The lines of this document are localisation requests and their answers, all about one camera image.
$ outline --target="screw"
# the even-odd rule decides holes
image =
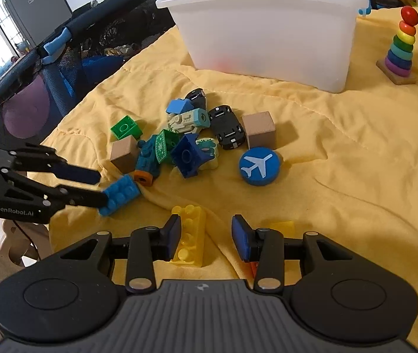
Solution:
[[[261,289],[276,289],[279,288],[280,285],[281,282],[273,277],[265,277],[263,279],[258,280],[258,286]]]
[[[129,287],[136,290],[148,289],[151,287],[151,281],[145,277],[137,277],[129,281]]]

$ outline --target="green lego brick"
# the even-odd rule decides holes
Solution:
[[[172,163],[170,151],[178,142],[178,134],[166,129],[160,131],[155,141],[156,160],[158,160],[158,163]]]
[[[129,135],[133,135],[135,139],[139,139],[143,134],[139,125],[137,125],[137,123],[128,115],[122,118],[116,125],[111,127],[111,131],[119,140],[124,139]]]

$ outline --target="purple cushion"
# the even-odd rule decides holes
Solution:
[[[20,139],[37,135],[49,117],[50,100],[41,76],[3,104],[7,131]]]

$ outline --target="building block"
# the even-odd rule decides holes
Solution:
[[[196,176],[198,168],[214,158],[197,146],[197,137],[197,134],[185,134],[171,151],[173,163],[184,178]]]
[[[206,94],[202,89],[198,88],[190,91],[185,98],[191,101],[195,109],[207,110]]]
[[[276,148],[276,127],[269,111],[243,115],[243,126],[247,135],[248,148]]]
[[[266,147],[249,149],[239,162],[241,176],[252,186],[265,186],[277,178],[281,163],[278,155]]]
[[[111,131],[119,140],[129,135],[133,135],[135,139],[139,139],[142,136],[142,130],[140,130],[139,125],[128,115],[111,127]]]
[[[224,150],[236,149],[245,143],[245,130],[230,106],[214,107],[208,114],[210,128]]]
[[[194,110],[194,106],[189,99],[173,99],[166,108],[167,114],[182,114]]]
[[[389,51],[384,59],[375,64],[394,84],[414,84],[417,78],[411,69],[418,12],[411,6],[404,6],[400,14],[403,20],[399,23],[399,30]]]
[[[178,144],[179,135],[169,130],[163,129],[156,136],[155,151],[158,163],[172,163],[170,151]]]
[[[196,139],[197,146],[206,154],[214,158],[199,167],[199,170],[215,170],[219,166],[219,148],[215,139],[213,138],[199,138]]]
[[[168,128],[179,134],[199,134],[201,129],[210,127],[210,120],[207,111],[194,109],[186,113],[177,114],[168,122]]]
[[[268,228],[281,232],[285,238],[295,237],[295,227],[294,227],[293,221],[273,223],[273,224],[270,224]],[[251,262],[250,265],[251,265],[251,271],[253,272],[253,276],[256,276],[258,262],[257,261]]]
[[[181,239],[171,263],[202,267],[206,212],[193,205],[173,207],[172,214],[181,217]]]
[[[117,182],[111,184],[104,190],[104,193],[109,200],[106,207],[99,209],[99,214],[103,217],[108,217],[140,195],[139,188],[129,175],[124,175]]]
[[[125,137],[111,145],[111,163],[123,174],[135,170],[135,164],[139,158],[140,149],[133,135]]]
[[[147,142],[140,140],[137,144],[141,150],[135,165],[134,180],[142,186],[151,186],[153,180],[160,176],[160,164],[156,160],[155,142],[156,135],[152,135]]]

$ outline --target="white airplane symbol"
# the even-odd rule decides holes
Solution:
[[[241,169],[243,171],[245,171],[248,175],[248,178],[250,178],[251,177],[251,172],[255,168],[259,168],[261,177],[265,178],[266,177],[266,161],[271,157],[272,157],[272,154],[269,154],[268,156],[266,156],[263,159],[255,158],[254,156],[244,156],[243,159],[246,159],[248,162],[252,162],[254,164],[252,165],[252,167],[242,167]]]

